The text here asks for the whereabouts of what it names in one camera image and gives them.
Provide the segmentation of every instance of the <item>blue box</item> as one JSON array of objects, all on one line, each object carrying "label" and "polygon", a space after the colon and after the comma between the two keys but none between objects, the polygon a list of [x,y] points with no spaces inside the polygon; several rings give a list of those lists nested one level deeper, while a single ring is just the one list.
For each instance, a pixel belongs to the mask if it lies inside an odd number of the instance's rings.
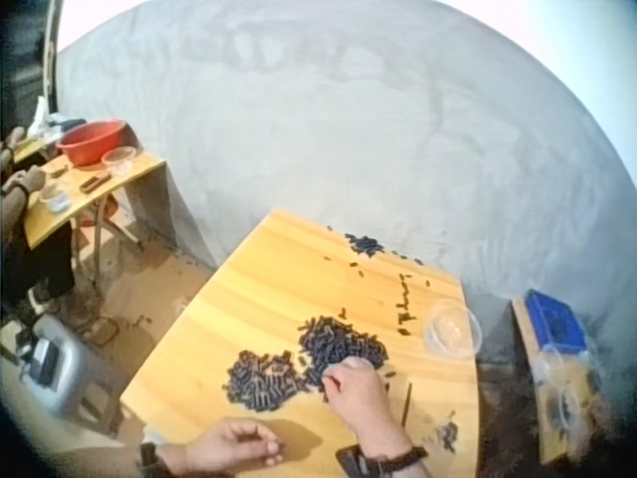
[{"label": "blue box", "polygon": [[534,290],[527,294],[525,304],[540,349],[551,344],[561,354],[586,350],[584,330],[567,304]]}]

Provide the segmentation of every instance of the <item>stool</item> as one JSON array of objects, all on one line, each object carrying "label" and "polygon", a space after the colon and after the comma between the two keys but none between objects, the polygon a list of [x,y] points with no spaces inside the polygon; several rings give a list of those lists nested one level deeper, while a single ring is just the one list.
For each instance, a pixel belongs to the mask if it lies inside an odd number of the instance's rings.
[{"label": "stool", "polygon": [[[55,344],[60,354],[51,386],[41,386],[25,374],[23,382],[26,387],[55,415],[113,436],[119,397],[130,382],[128,376],[106,363],[75,333],[50,315],[43,316],[33,327],[33,332],[36,337]],[[97,394],[100,395],[100,404],[90,401]]]}]

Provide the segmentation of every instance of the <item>small wooden table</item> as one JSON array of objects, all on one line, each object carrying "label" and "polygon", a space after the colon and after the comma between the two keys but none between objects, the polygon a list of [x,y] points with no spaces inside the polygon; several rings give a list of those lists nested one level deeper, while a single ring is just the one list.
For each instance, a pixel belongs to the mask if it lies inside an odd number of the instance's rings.
[{"label": "small wooden table", "polygon": [[[531,317],[529,316],[529,311],[527,310],[524,300],[513,299],[512,306],[532,370],[533,364],[539,359],[541,351],[531,323]],[[568,377],[571,390],[580,400],[582,416],[586,416],[586,410],[592,403],[591,391],[586,379],[588,367],[575,356],[563,355],[562,359],[563,374]],[[568,449],[568,439],[566,435],[560,434],[559,430],[551,426],[548,420],[547,402],[550,398],[549,386],[535,382],[534,389],[535,403],[537,405],[539,461],[542,464],[548,464],[565,455]]]},{"label": "small wooden table", "polygon": [[[398,326],[399,274],[408,274],[410,312]],[[311,317],[345,308],[347,323],[377,334],[389,353],[386,378],[394,416],[400,421],[409,383],[406,429],[431,450],[433,476],[473,477],[479,446],[479,406],[474,360],[450,360],[427,351],[423,330],[439,300],[464,305],[460,282],[389,252],[355,254],[342,234],[274,211],[243,241],[201,289],[143,364],[121,401],[164,438],[183,442],[226,415],[268,422],[288,444],[286,461],[250,476],[341,476],[334,452],[354,443],[320,393],[302,393],[275,412],[255,413],[231,404],[222,390],[227,369],[242,350],[294,354],[298,327]],[[403,337],[398,327],[411,336]],[[456,451],[433,443],[435,427],[450,413],[459,427]]]},{"label": "small wooden table", "polygon": [[15,147],[13,161],[18,163],[47,147],[49,143],[41,138],[22,139]]},{"label": "small wooden table", "polygon": [[31,194],[29,197],[29,208],[24,219],[24,230],[27,236],[27,242],[32,249],[36,248],[42,241],[53,234],[63,224],[66,224],[73,217],[77,216],[87,208],[94,206],[96,215],[96,228],[95,228],[95,281],[96,286],[99,288],[100,280],[100,243],[102,226],[108,227],[109,230],[119,233],[128,239],[129,236],[119,229],[115,224],[104,219],[104,208],[106,205],[106,197],[118,189],[119,187],[130,184],[139,177],[144,176],[150,171],[158,168],[165,163],[164,159],[158,158],[147,152],[139,153],[132,160],[132,169],[127,174],[122,176],[114,176],[108,182],[95,189],[89,194],[83,194],[80,192],[80,185],[87,181],[87,179],[93,177],[96,174],[104,171],[106,168],[100,163],[93,166],[75,168],[64,156],[58,156],[55,159],[49,161],[42,169],[46,173],[59,170],[65,166],[69,170],[60,177],[60,180],[65,181],[68,184],[68,192],[71,196],[71,206],[65,211],[54,214],[50,212],[47,207],[40,202],[39,192]]}]

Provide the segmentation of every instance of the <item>cloth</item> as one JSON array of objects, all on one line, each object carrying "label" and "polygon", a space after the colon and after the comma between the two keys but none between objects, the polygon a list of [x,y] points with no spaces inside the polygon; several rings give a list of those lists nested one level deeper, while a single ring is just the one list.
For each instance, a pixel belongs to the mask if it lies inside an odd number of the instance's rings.
[{"label": "cloth", "polygon": [[15,234],[2,251],[2,302],[16,306],[28,290],[43,281],[51,299],[56,299],[75,287],[71,267],[71,224],[65,224],[42,244],[31,249],[24,232]]}]

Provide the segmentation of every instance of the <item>red plastic basin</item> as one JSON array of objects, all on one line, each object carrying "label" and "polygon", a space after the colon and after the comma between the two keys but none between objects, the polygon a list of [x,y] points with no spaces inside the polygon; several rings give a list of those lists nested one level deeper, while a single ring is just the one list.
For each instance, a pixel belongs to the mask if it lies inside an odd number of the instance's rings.
[{"label": "red plastic basin", "polygon": [[75,166],[96,164],[105,152],[120,146],[125,125],[121,120],[82,124],[67,132],[58,146]]}]

